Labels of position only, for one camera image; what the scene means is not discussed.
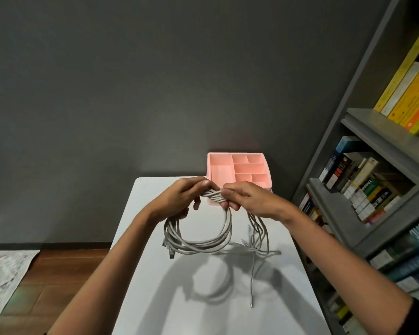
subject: desk organizer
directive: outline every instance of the desk organizer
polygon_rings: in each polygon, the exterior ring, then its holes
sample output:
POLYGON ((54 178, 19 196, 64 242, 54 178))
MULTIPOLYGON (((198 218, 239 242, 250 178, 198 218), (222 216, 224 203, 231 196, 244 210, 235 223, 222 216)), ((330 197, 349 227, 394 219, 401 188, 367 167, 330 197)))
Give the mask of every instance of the desk organizer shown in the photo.
POLYGON ((262 153, 208 153, 206 177, 220 188, 225 183, 250 181, 272 189, 270 170, 262 153))

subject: tangled cable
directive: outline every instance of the tangled cable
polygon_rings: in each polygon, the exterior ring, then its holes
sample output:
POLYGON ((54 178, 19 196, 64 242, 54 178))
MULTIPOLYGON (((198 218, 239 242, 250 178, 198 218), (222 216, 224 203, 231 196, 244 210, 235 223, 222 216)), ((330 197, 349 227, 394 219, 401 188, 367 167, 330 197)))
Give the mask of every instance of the tangled cable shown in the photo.
MULTIPOLYGON (((225 202, 225 198, 221 195, 220 191, 210 189, 203 193, 201 196, 208 197, 212 201, 217 203, 225 202)), ((177 216, 172 216, 168 218, 164 223, 164 240, 163 246, 169 249, 169 258, 173 259, 175 253, 180 253, 184 255, 191 255, 197 253, 220 253, 220 251, 225 248, 226 245, 240 245, 236 242, 231 241, 232 230, 232 215, 230 208, 224 209, 225 212, 225 221, 222 227, 222 230, 219 234, 206 241, 188 241, 184 240, 181 237, 181 232, 179 228, 179 219, 177 216)), ((242 253, 252 252, 253 253, 253 265, 251 267, 251 279, 250 279, 250 295, 251 303, 250 308, 253 307, 253 276, 255 268, 256 255, 268 256, 270 253, 277 254, 276 251, 270 251, 268 247, 268 232, 267 227, 262 222, 260 217, 256 217, 251 213, 247 212, 250 225, 253 228, 253 233, 250 236, 249 241, 242 240, 244 249, 242 253), (266 240, 267 249, 262 250, 262 242, 266 240)))

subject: floor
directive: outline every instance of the floor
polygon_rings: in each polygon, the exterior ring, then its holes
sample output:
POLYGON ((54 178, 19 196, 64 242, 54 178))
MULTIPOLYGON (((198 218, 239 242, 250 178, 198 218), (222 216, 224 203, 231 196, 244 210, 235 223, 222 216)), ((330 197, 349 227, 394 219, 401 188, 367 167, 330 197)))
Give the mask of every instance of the floor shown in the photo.
POLYGON ((42 250, 0 314, 0 335, 43 335, 108 249, 42 250))

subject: white tabletop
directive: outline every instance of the white tabletop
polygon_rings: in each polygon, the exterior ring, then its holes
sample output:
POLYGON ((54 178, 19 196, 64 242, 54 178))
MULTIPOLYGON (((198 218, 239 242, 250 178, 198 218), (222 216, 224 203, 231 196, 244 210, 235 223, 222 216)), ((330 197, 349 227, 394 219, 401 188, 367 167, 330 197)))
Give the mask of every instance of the white tabletop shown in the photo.
MULTIPOLYGON (((135 183, 113 245, 134 216, 178 177, 145 177, 135 183)), ((149 239, 127 290, 113 335, 330 334, 289 232, 264 219, 270 249, 281 255, 257 261, 250 308, 252 255, 180 255, 169 259, 163 224, 149 239)), ((202 199, 180 221, 185 239, 208 239, 223 224, 223 211, 202 199)), ((247 239, 247 214, 233 212, 232 241, 247 239)))

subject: person's left hand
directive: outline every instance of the person's left hand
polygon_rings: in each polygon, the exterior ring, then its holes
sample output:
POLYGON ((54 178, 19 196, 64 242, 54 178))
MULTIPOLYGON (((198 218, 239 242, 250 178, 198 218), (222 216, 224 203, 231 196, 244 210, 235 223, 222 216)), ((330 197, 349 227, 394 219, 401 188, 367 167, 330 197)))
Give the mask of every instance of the person's left hand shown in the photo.
MULTIPOLYGON (((148 203, 145 209, 151 213, 155 224, 173 215, 183 219, 187 216, 192 201, 194 201, 194 210, 199 209, 200 195, 210 188, 220 190, 214 182, 203 176, 181 178, 148 203)), ((221 204, 224 209, 228 208, 228 205, 228 202, 221 204)), ((230 202, 230 206, 239 210, 239 205, 235 203, 230 202)))

